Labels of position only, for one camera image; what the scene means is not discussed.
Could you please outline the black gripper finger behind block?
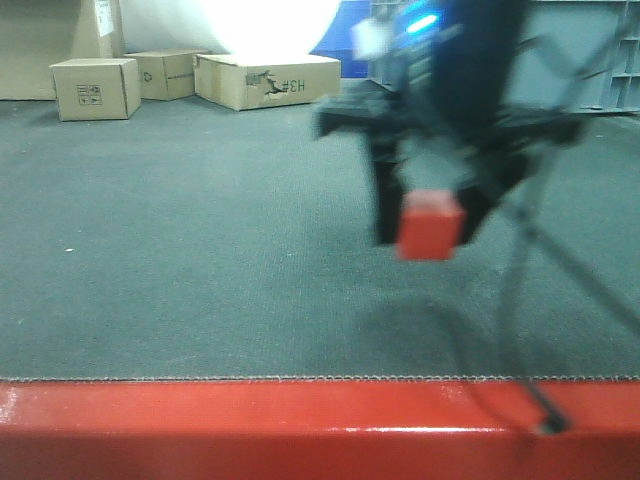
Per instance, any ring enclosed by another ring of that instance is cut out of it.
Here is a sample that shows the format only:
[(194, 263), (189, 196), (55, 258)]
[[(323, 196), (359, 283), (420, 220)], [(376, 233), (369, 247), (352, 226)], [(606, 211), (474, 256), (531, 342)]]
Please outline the black gripper finger behind block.
[(459, 245), (473, 241), (477, 230), (501, 199), (513, 188), (512, 185), (491, 184), (479, 180), (467, 180), (455, 188), (455, 198), (465, 212)]

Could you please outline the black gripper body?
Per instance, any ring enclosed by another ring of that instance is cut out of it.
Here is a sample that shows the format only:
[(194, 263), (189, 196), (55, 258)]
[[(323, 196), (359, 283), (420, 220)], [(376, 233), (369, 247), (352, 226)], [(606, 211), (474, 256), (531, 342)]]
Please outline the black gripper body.
[(495, 200), (532, 170), (527, 148), (567, 145), (581, 130), (563, 106), (506, 100), (516, 57), (537, 39), (523, 36), (528, 1), (415, 1), (394, 20), (386, 58), (390, 85), (365, 80), (321, 100), (315, 133), (366, 135), (380, 194), (400, 196), (397, 145), (407, 134), (440, 137), (462, 150), (472, 172), (463, 198)]

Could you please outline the black gripper finger block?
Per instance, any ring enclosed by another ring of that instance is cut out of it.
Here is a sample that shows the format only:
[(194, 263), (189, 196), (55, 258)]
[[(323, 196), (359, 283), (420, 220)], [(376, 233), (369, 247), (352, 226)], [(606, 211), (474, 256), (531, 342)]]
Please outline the black gripper finger block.
[(375, 192), (375, 237), (380, 245), (397, 241), (405, 186), (401, 179), (399, 143), (369, 139), (369, 165)]

